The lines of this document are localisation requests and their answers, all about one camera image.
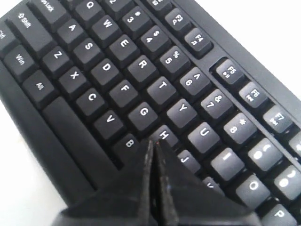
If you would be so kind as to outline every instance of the black key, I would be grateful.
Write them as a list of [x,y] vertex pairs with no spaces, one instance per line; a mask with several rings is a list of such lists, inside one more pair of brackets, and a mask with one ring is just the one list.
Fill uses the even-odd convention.
[[0,23],[0,57],[3,58],[18,43],[19,41],[5,23]]
[[178,158],[193,174],[197,173],[201,169],[201,165],[187,150],[183,150],[179,153]]
[[291,213],[296,217],[296,219],[301,222],[301,198],[299,198],[291,207]]
[[116,139],[125,131],[123,122],[112,110],[96,120],[94,127],[106,142]]
[[61,26],[57,30],[57,34],[60,43],[67,51],[73,50],[87,37],[82,27],[74,19],[69,20]]
[[23,82],[38,68],[23,46],[17,46],[4,58],[4,63],[18,82]]
[[283,203],[294,201],[301,194],[301,173],[290,165],[285,168],[273,181],[278,197]]
[[197,109],[204,117],[218,122],[234,109],[234,105],[219,89],[216,89],[197,105]]
[[118,172],[116,167],[62,97],[47,106],[43,114],[94,186],[102,188],[112,181]]
[[122,112],[127,111],[140,100],[138,92],[128,80],[123,80],[113,88],[109,92],[109,96]]
[[171,148],[175,148],[179,143],[179,139],[166,125],[163,125],[157,129],[150,136],[150,139],[152,139],[154,142],[157,142],[159,139],[166,140]]
[[203,180],[203,183],[208,187],[213,189],[214,191],[218,192],[222,196],[225,196],[225,193],[222,191],[222,189],[219,187],[219,185],[211,178],[211,177],[206,177]]
[[162,55],[171,46],[171,40],[157,25],[146,32],[139,39],[139,42],[143,52],[151,60]]
[[93,82],[100,88],[102,93],[107,92],[122,79],[117,67],[109,59],[104,59],[91,71]]
[[229,142],[242,145],[257,132],[257,127],[243,113],[238,113],[224,126],[224,130],[230,137]]
[[197,100],[210,87],[210,80],[197,67],[191,69],[179,81],[179,89],[190,102]]
[[261,219],[263,226],[296,226],[298,222],[287,209],[276,203]]
[[217,75],[222,78],[228,85],[236,85],[241,82],[245,75],[229,59],[223,61],[215,70]]
[[189,58],[177,46],[173,46],[159,60],[162,73],[171,81],[183,74],[190,64]]
[[94,24],[91,33],[102,48],[107,48],[122,35],[119,26],[109,15],[105,15]]
[[146,56],[142,55],[127,68],[127,76],[135,87],[142,89],[159,76],[159,71]]
[[192,24],[189,18],[178,8],[174,8],[165,16],[165,21],[171,31],[178,37],[183,37],[191,29]]
[[127,134],[113,146],[112,151],[126,165],[138,151],[139,144],[133,134]]
[[87,121],[96,119],[107,109],[107,104],[101,95],[94,89],[89,89],[76,100],[76,105]]
[[231,148],[226,148],[211,160],[210,167],[222,182],[228,182],[244,169],[245,164]]
[[55,32],[70,18],[58,0],[31,0],[30,4],[51,32]]
[[95,0],[83,0],[74,12],[84,28],[90,28],[105,14],[103,8]]
[[248,151],[252,161],[252,168],[258,175],[263,175],[275,166],[283,154],[267,139],[262,139],[255,147]]
[[301,157],[301,132],[290,140],[289,145]]
[[267,95],[252,81],[240,90],[239,95],[252,108],[258,108],[268,100]]
[[8,20],[36,58],[42,58],[55,47],[55,41],[26,5],[15,8]]
[[147,0],[147,2],[152,11],[159,17],[166,15],[173,8],[170,0]]
[[119,20],[135,7],[133,0],[104,0],[103,7],[114,20]]
[[57,79],[72,67],[73,62],[64,52],[64,50],[57,46],[50,53],[43,57],[42,64],[51,74],[51,77],[53,79]]
[[136,44],[124,34],[109,46],[108,53],[119,68],[122,69],[139,56],[140,50]]
[[235,198],[252,210],[259,207],[270,196],[270,191],[255,175],[238,180],[229,188],[229,192],[235,192]]
[[73,51],[73,55],[84,71],[91,70],[99,61],[104,59],[104,53],[91,38],[84,40],[77,46]]
[[154,127],[158,121],[157,114],[146,102],[143,102],[136,107],[128,115],[128,118],[134,125],[139,136],[143,136],[152,127]]
[[73,67],[58,79],[64,94],[70,100],[78,98],[89,87],[90,83],[87,81],[83,73],[77,68]]
[[286,132],[293,124],[290,117],[277,105],[270,108],[263,119],[277,133]]
[[150,17],[139,7],[136,6],[129,11],[121,20],[123,30],[132,38],[136,39],[151,28]]
[[146,90],[150,103],[157,111],[162,111],[177,97],[177,90],[164,77],[160,77]]
[[193,107],[185,100],[179,100],[166,113],[171,127],[177,133],[184,132],[188,127],[198,121],[198,114]]
[[39,109],[48,105],[57,96],[56,89],[40,70],[24,81],[23,88]]
[[73,11],[75,7],[80,4],[83,0],[60,0],[60,2],[68,8],[70,11]]
[[208,123],[203,122],[188,135],[188,140],[194,149],[204,155],[217,147],[221,139]]
[[192,54],[200,59],[209,52],[213,44],[198,28],[192,29],[186,36],[185,42]]

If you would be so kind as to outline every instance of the keyboard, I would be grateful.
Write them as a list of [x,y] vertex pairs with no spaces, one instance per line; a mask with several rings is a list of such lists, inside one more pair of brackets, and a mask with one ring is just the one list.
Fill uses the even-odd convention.
[[194,1],[23,1],[0,31],[1,99],[68,205],[161,138],[263,225],[301,223],[301,104]]

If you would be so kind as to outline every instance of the spacebar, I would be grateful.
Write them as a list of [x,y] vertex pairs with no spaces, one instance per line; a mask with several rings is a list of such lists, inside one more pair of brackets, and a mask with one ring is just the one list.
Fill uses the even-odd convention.
[[117,168],[62,97],[48,105],[43,114],[69,154],[96,188],[103,188],[112,181],[118,172]]

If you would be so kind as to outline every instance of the white background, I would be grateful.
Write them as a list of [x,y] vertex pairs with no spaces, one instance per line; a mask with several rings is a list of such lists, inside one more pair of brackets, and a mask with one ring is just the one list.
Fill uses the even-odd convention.
[[[1,0],[0,16],[19,1]],[[300,0],[198,2],[301,99]],[[0,180],[1,226],[48,226],[65,208],[1,103]]]

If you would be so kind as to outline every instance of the j key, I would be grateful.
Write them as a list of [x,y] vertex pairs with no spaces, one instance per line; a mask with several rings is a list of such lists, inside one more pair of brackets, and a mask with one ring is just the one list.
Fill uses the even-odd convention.
[[74,19],[69,20],[61,26],[57,30],[57,34],[59,42],[67,49],[67,51],[73,50],[87,38],[87,34]]
[[56,89],[40,70],[24,81],[23,88],[39,109],[48,105],[57,96]]
[[152,127],[154,127],[158,121],[158,116],[155,111],[146,103],[143,102],[136,107],[129,115],[129,120],[134,125],[137,134],[143,136]]
[[58,79],[64,94],[70,100],[78,98],[89,87],[90,83],[87,81],[83,73],[77,68],[73,67]]
[[127,68],[127,75],[135,87],[142,89],[150,81],[159,76],[159,71],[155,65],[143,55]]
[[119,68],[124,68],[139,56],[140,50],[136,44],[124,34],[109,46],[108,53]]
[[231,138],[230,142],[242,145],[257,132],[257,127],[243,113],[238,113],[224,126],[224,130]]
[[164,77],[160,77],[146,90],[147,95],[150,97],[151,104],[157,111],[163,110],[177,97],[177,90],[173,85]]
[[68,55],[59,46],[44,56],[42,63],[53,79],[59,78],[73,65]]
[[5,23],[0,23],[0,57],[3,58],[18,43],[19,41]]
[[169,37],[156,25],[153,26],[140,38],[140,44],[143,52],[154,60],[162,55],[171,46]]
[[89,89],[76,101],[77,107],[87,121],[94,120],[100,113],[107,109],[107,104],[100,94],[94,89]]
[[75,15],[84,28],[89,28],[104,16],[104,10],[96,0],[84,0],[75,8]]
[[224,149],[210,162],[210,165],[222,182],[232,180],[245,167],[244,162],[241,161],[231,148]]
[[219,187],[219,185],[211,177],[206,177],[203,180],[203,183],[208,188],[211,188],[211,189],[215,190],[216,192],[218,192],[219,194],[221,194],[222,196],[225,196],[225,193],[222,191],[222,189]]
[[18,82],[23,82],[38,68],[32,57],[22,46],[15,47],[4,58],[4,63],[11,70]]
[[117,67],[109,59],[104,59],[91,71],[92,81],[102,93],[107,92],[122,79]]
[[105,186],[116,176],[116,167],[62,97],[48,105],[43,114],[64,147],[96,187]]
[[94,24],[91,33],[102,48],[107,48],[122,35],[119,26],[109,15],[105,15]]
[[215,70],[215,72],[228,85],[236,85],[244,78],[244,73],[229,59],[223,61]]
[[119,20],[135,7],[133,0],[104,0],[103,7],[114,20]]
[[125,131],[123,122],[112,110],[109,110],[96,120],[94,127],[106,142],[114,140]]
[[238,180],[230,190],[235,192],[235,198],[252,210],[259,207],[270,196],[270,191],[255,175]]
[[173,8],[170,0],[147,0],[147,3],[159,17],[166,15]]
[[159,60],[160,69],[171,81],[183,74],[190,67],[190,60],[177,46],[173,46]]
[[290,140],[289,145],[301,157],[301,132]]
[[197,106],[204,117],[213,119],[214,122],[223,119],[233,108],[233,103],[219,89],[213,91]]
[[293,124],[290,117],[276,105],[263,115],[263,119],[277,133],[287,131]]
[[208,123],[203,122],[188,135],[188,140],[194,149],[204,155],[218,146],[221,139]]
[[27,6],[17,7],[8,20],[36,58],[42,58],[55,47],[55,41]]
[[197,173],[201,169],[201,165],[187,150],[183,150],[179,153],[178,158],[193,174]]
[[269,207],[261,222],[263,226],[296,226],[298,224],[287,209],[279,203],[274,203]]
[[30,5],[33,6],[51,32],[55,32],[70,18],[58,0],[47,0],[46,4],[41,0],[31,0]]
[[190,102],[194,102],[211,87],[210,80],[194,67],[180,79],[180,90]]
[[267,139],[262,139],[248,152],[252,161],[252,168],[258,175],[263,175],[275,166],[283,154]]
[[240,90],[239,95],[252,108],[258,108],[268,100],[267,95],[252,81]]
[[179,100],[167,111],[166,115],[172,128],[177,133],[184,132],[189,126],[198,121],[197,112],[185,99]]
[[139,6],[136,6],[122,18],[121,24],[132,39],[137,39],[151,28],[152,21]]
[[127,111],[140,100],[138,92],[127,80],[114,87],[109,92],[109,96],[122,112]]
[[288,204],[301,194],[301,173],[290,165],[282,171],[273,181],[273,187],[278,197]]
[[296,216],[296,219],[301,222],[301,198],[299,198],[291,207],[290,211],[294,216]]
[[157,142],[159,139],[166,140],[171,148],[175,148],[179,143],[179,139],[166,125],[163,125],[159,129],[157,129],[150,136],[150,138],[154,142]]
[[198,28],[192,29],[185,36],[185,42],[192,54],[200,59],[213,47],[212,42]]
[[60,0],[60,2],[68,8],[70,11],[73,11],[75,7],[80,4],[83,0]]
[[126,165],[139,149],[139,142],[133,134],[127,134],[113,146],[113,153]]
[[189,18],[178,8],[174,8],[165,16],[165,21],[171,27],[172,32],[183,37],[192,27]]
[[84,71],[89,71],[99,61],[104,59],[104,53],[91,38],[84,40],[73,51],[77,63]]

